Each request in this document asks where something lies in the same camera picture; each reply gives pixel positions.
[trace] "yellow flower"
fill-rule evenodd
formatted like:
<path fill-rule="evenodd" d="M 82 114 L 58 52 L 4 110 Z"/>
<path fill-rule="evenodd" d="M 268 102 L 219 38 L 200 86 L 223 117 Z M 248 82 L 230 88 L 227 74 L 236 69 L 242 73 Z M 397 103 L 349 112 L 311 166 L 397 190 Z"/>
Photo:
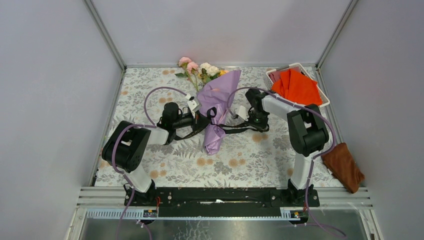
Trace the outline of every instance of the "yellow flower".
<path fill-rule="evenodd" d="M 226 73 L 228 73 L 228 71 L 227 71 L 227 70 L 221 70 L 221 71 L 219 72 L 219 76 L 222 76 L 222 75 L 224 75 L 224 74 L 226 74 Z"/>

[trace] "wall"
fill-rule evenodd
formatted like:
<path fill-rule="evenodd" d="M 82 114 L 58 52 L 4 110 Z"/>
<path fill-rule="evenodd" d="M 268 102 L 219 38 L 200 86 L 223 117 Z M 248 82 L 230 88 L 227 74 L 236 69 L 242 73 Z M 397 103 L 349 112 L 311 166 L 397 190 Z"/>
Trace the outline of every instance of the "wall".
<path fill-rule="evenodd" d="M 128 65 L 315 63 L 350 0 L 94 0 Z"/>
<path fill-rule="evenodd" d="M 360 1 L 323 68 L 386 240 L 421 239 L 424 2 Z"/>
<path fill-rule="evenodd" d="M 63 239 L 120 69 L 83 1 L 0 0 L 0 236 Z"/>

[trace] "gray floor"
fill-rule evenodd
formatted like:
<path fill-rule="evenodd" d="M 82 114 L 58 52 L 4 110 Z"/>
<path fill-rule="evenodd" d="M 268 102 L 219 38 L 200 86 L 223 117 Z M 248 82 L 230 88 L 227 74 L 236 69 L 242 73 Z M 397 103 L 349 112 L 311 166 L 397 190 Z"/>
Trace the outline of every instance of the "gray floor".
<path fill-rule="evenodd" d="M 367 239 L 361 217 L 355 210 L 312 211 L 320 223 L 344 231 L 348 239 Z M 83 240 L 114 240 L 118 220 L 86 220 Z M 332 240 L 338 239 L 316 226 L 293 227 L 287 221 L 266 220 L 157 220 L 148 225 L 154 240 Z M 148 240 L 146 229 L 135 220 L 124 220 L 119 231 L 121 240 Z"/>

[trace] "brown pouch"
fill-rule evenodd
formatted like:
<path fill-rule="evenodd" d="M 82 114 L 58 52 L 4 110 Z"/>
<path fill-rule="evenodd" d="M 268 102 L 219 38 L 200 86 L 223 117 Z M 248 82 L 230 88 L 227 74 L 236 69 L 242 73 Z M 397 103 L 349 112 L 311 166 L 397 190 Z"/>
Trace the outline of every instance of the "brown pouch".
<path fill-rule="evenodd" d="M 358 191 L 359 183 L 365 179 L 365 176 L 357 167 L 346 143 L 343 142 L 336 145 L 331 152 L 323 155 L 321 158 L 324 165 L 332 171 L 334 177 L 350 193 L 354 194 Z"/>

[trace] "white flower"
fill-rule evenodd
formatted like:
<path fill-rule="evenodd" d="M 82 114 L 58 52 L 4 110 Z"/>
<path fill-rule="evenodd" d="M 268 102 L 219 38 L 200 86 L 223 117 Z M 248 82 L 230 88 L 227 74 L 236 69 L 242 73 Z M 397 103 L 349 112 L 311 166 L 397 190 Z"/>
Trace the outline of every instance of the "white flower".
<path fill-rule="evenodd" d="M 217 68 L 216 66 L 210 66 L 209 68 L 205 68 L 205 69 L 206 69 L 206 73 L 209 76 L 214 76 L 214 75 L 216 75 L 217 73 L 220 72 L 220 69 Z"/>
<path fill-rule="evenodd" d="M 200 64 L 200 69 L 207 70 L 210 67 L 212 67 L 212 66 L 209 63 L 207 63 L 207 62 Z"/>

